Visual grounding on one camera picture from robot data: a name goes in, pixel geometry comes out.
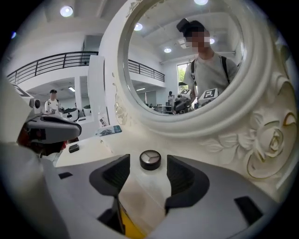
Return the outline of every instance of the white ceiling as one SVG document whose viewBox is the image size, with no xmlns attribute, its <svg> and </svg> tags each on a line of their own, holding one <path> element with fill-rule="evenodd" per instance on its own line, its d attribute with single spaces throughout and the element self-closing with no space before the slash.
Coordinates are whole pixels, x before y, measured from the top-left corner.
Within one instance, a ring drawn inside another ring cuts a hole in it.
<svg viewBox="0 0 299 239">
<path fill-rule="evenodd" d="M 209 0 L 203 6 L 197 5 L 194 0 L 166 0 L 162 2 L 149 9 L 139 20 L 145 27 L 141 33 L 143 37 L 170 23 L 178 23 L 183 18 L 193 20 L 190 17 L 195 15 L 225 11 L 225 4 L 221 0 Z"/>
<path fill-rule="evenodd" d="M 87 76 L 80 77 L 81 80 L 81 96 L 88 97 L 88 90 L 87 90 Z M 75 82 L 74 78 L 66 78 L 59 81 L 47 83 L 35 87 L 28 91 L 33 97 L 41 100 L 46 101 L 50 98 L 50 91 L 57 90 L 57 99 L 68 99 L 68 98 L 75 98 L 75 92 L 72 92 L 69 87 L 73 87 L 75 90 Z"/>
<path fill-rule="evenodd" d="M 126 0 L 44 0 L 17 30 L 11 49 L 55 34 L 84 32 L 103 34 Z M 71 6 L 73 15 L 63 17 L 60 8 Z"/>
</svg>

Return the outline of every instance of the white table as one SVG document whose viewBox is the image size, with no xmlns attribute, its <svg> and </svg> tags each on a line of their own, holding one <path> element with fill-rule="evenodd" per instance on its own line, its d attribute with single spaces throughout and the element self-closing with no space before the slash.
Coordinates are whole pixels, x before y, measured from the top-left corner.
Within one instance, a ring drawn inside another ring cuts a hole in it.
<svg viewBox="0 0 299 239">
<path fill-rule="evenodd" d="M 171 195 L 171 185 L 166 174 L 167 152 L 159 150 L 162 156 L 159 169 L 146 171 L 140 166 L 139 155 L 145 150 L 157 148 L 160 143 L 149 141 L 147 135 L 140 130 L 122 130 L 122 133 L 95 136 L 67 145 L 56 167 L 130 154 L 130 175 L 119 194 L 119 199 L 130 219 L 144 232 L 150 233 L 165 218 L 164 203 Z M 76 143 L 79 144 L 79 151 L 70 154 L 69 146 Z"/>
<path fill-rule="evenodd" d="M 95 135 L 95 132 L 99 128 L 99 122 L 94 121 L 93 116 L 84 116 L 77 120 L 79 125 L 82 127 L 82 133 L 78 137 L 79 140 L 85 140 Z"/>
</svg>

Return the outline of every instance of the carved rose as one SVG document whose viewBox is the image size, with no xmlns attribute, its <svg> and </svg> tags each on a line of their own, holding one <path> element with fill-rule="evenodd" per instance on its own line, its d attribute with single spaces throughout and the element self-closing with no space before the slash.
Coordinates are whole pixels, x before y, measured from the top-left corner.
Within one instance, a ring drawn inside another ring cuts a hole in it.
<svg viewBox="0 0 299 239">
<path fill-rule="evenodd" d="M 270 128 L 263 126 L 257 130 L 253 152 L 261 162 L 275 158 L 281 153 L 283 148 L 284 137 L 278 127 L 274 125 Z"/>
<path fill-rule="evenodd" d="M 283 127 L 295 124 L 296 118 L 288 112 L 284 119 L 270 117 L 272 121 L 269 122 L 264 115 L 269 115 L 269 111 L 260 109 L 253 112 L 249 130 L 222 134 L 218 139 L 207 139 L 199 144 L 211 153 L 218 153 L 220 164 L 229 164 L 234 159 L 244 160 L 247 175 L 254 178 L 272 176 L 286 161 L 279 157 L 285 146 Z"/>
<path fill-rule="evenodd" d="M 114 109 L 115 109 L 115 115 L 116 115 L 117 122 L 120 125 L 125 125 L 127 122 L 127 112 L 126 112 L 126 109 L 121 105 L 121 99 L 119 98 L 119 96 L 117 94 L 117 87 L 116 87 L 116 94 L 115 94 Z"/>
</svg>

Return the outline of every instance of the person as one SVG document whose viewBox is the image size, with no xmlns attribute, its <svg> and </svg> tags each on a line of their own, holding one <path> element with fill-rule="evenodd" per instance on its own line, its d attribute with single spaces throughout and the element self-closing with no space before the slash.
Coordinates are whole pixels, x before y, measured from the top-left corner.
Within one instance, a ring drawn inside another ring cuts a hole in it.
<svg viewBox="0 0 299 239">
<path fill-rule="evenodd" d="M 45 103 L 45 111 L 46 114 L 54 114 L 54 115 L 59 115 L 59 112 L 63 112 L 63 108 L 61 107 L 57 97 L 57 91 L 56 90 L 51 90 L 50 91 L 50 99 L 48 99 Z"/>
<path fill-rule="evenodd" d="M 173 106 L 174 106 L 174 95 L 172 94 L 172 91 L 169 92 L 168 102 L 169 102 L 169 105 L 171 106 L 171 111 L 172 111 Z"/>
<path fill-rule="evenodd" d="M 183 33 L 187 44 L 191 44 L 198 52 L 198 57 L 187 66 L 183 82 L 192 90 L 192 102 L 196 98 L 195 86 L 198 89 L 198 98 L 204 91 L 217 88 L 221 94 L 234 79 L 238 67 L 230 59 L 219 56 L 210 46 L 210 33 L 199 22 L 188 22 L 183 19 L 177 28 Z"/>
</svg>

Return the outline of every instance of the ceiling light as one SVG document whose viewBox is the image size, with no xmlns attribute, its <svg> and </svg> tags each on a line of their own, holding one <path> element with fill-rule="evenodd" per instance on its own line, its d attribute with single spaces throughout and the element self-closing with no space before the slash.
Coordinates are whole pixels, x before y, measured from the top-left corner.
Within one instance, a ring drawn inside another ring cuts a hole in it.
<svg viewBox="0 0 299 239">
<path fill-rule="evenodd" d="M 60 9 L 60 14 L 63 17 L 69 17 L 73 14 L 73 9 L 70 6 L 64 6 Z"/>
<path fill-rule="evenodd" d="M 140 23 L 137 23 L 134 28 L 134 31 L 140 31 L 142 28 L 143 28 L 143 26 Z"/>
<path fill-rule="evenodd" d="M 69 87 L 69 89 L 72 91 L 72 92 L 75 92 L 75 89 L 73 87 Z"/>
<path fill-rule="evenodd" d="M 17 33 L 13 32 L 12 35 L 11 35 L 11 39 L 14 39 L 16 35 L 17 35 Z"/>
<path fill-rule="evenodd" d="M 205 5 L 209 0 L 194 0 L 194 2 L 198 5 Z"/>
<path fill-rule="evenodd" d="M 164 52 L 165 52 L 165 53 L 170 53 L 170 52 L 171 52 L 171 49 L 170 49 L 170 48 L 165 48 L 165 49 L 164 49 Z"/>
</svg>

